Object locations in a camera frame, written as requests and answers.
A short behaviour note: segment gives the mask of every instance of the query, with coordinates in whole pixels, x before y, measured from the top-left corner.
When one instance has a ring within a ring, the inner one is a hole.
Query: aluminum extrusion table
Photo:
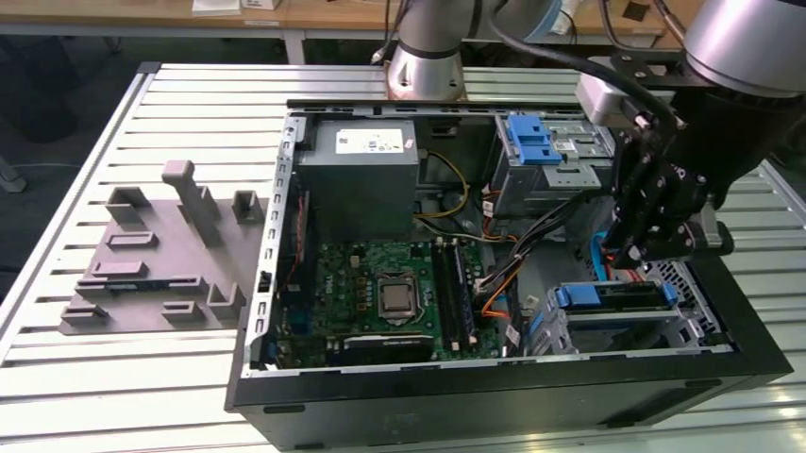
[[[576,73],[465,70],[471,100],[576,104]],[[235,332],[58,334],[109,214],[117,185],[175,197],[167,159],[192,159],[212,195],[268,194],[287,98],[384,97],[379,69],[165,64],[137,74],[73,187],[0,307],[0,444],[5,452],[264,452],[239,415],[223,411]],[[651,428],[550,433],[381,451],[806,451],[806,209],[764,164],[732,186],[720,219],[726,257],[795,372],[723,395]]]

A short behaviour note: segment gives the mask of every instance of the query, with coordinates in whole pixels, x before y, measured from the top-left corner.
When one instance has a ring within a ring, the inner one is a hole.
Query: open computer tower
[[[227,395],[277,449],[651,425],[791,372],[719,258],[607,267],[582,112],[288,107]]]

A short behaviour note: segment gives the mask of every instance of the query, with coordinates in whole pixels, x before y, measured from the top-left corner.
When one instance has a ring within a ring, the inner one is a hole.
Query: black cable
[[[571,23],[571,40],[568,41],[568,44],[576,45],[579,43],[579,40],[578,40],[579,35],[576,34],[576,22],[574,21],[574,18],[571,17],[570,14],[567,14],[566,11],[563,11],[560,9],[559,12],[563,16],[566,16],[568,18],[568,22]]]
[[[526,256],[528,253],[531,253],[531,250],[534,249],[536,243],[539,243],[540,239],[543,239],[547,234],[550,234],[568,221],[575,208],[607,193],[607,189],[580,192],[546,214],[543,214],[512,246],[506,264],[499,270],[494,271],[487,277],[484,277],[482,286],[488,285],[500,277],[508,275],[518,264],[523,262]]]
[[[592,76],[608,84],[611,84],[615,88],[622,90],[630,97],[632,97],[643,107],[656,115],[658,121],[660,123],[660,128],[664,131],[672,131],[678,128],[678,118],[675,117],[675,113],[668,105],[655,97],[654,94],[646,90],[631,78],[619,74],[615,70],[608,68],[607,66],[600,65],[587,59],[582,59],[574,55],[570,55],[564,52],[554,50],[548,47],[540,47],[536,45],[530,45],[514,36],[508,35],[499,26],[498,23],[498,15],[502,11],[508,0],[499,0],[499,4],[492,8],[492,13],[487,17],[487,22],[490,24],[490,28],[495,32],[495,34],[502,39],[503,43],[510,47],[515,48],[520,52],[524,52],[535,57],[542,59],[550,59],[571,69],[575,69],[580,73]]]
[[[391,1],[392,0],[387,0],[387,16],[385,16],[387,23],[389,20]],[[385,25],[383,45],[376,52],[376,54],[380,56],[380,59],[377,61],[375,61],[372,64],[380,63],[384,60],[384,58],[387,56],[387,52],[389,51],[389,44],[392,43],[393,34],[397,32],[397,28],[400,27],[400,21],[403,20],[403,16],[405,15],[407,12],[408,12],[408,0],[401,0],[400,6],[397,7],[397,12],[393,16],[393,25],[392,25],[391,32],[388,31],[389,30],[388,25]]]
[[[389,40],[389,9],[392,9],[392,0],[387,0],[387,6],[383,12],[383,44]]]
[[[658,12],[660,13],[660,17],[663,18],[666,28],[668,28],[668,31],[675,37],[675,40],[678,40],[680,44],[684,44],[684,26],[680,22],[680,19],[678,18],[675,13],[671,12],[671,9],[668,8],[663,0],[655,0],[655,8],[658,8]]]

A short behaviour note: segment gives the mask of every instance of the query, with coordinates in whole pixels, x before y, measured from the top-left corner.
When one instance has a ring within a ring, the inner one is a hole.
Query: table
[[[578,74],[464,70],[475,101],[546,101],[576,108]],[[109,220],[116,186],[175,198],[167,159],[192,159],[212,195],[269,193],[287,98],[380,99],[379,69],[356,66],[167,64],[137,74],[0,306],[0,444],[42,451],[271,451],[223,411],[235,331],[61,336],[58,315]],[[724,395],[651,428],[551,433],[383,451],[676,453],[803,451],[806,446],[806,209],[768,164],[730,191],[720,219],[736,252],[724,258],[795,372]]]
[[[273,11],[245,8],[236,16],[192,17],[192,0],[0,0],[0,33],[277,38],[284,40],[288,62],[304,64],[305,39],[383,39],[384,1],[283,0]],[[627,0],[614,0],[615,8],[626,3]],[[603,36],[594,2],[580,6],[574,21],[580,44],[610,43]],[[655,13],[650,13],[640,23],[615,16],[614,27],[622,40],[639,47],[651,47],[655,38],[664,33]],[[568,37],[547,35],[540,42],[566,43]]]

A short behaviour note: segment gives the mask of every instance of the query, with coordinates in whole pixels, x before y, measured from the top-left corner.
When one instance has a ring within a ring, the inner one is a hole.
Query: sticker
[[[280,22],[277,21],[243,21],[243,24],[252,26],[280,26]]]
[[[484,217],[492,217],[492,210],[495,209],[495,205],[491,201],[482,201],[482,210]]]
[[[572,140],[554,142],[554,150],[555,151],[576,151],[576,146],[574,145]]]
[[[518,333],[518,330],[515,330],[515,327],[512,327],[511,324],[506,327],[506,338],[512,344],[520,344],[520,333]]]
[[[401,152],[403,131],[400,129],[341,129],[336,133],[336,154]]]

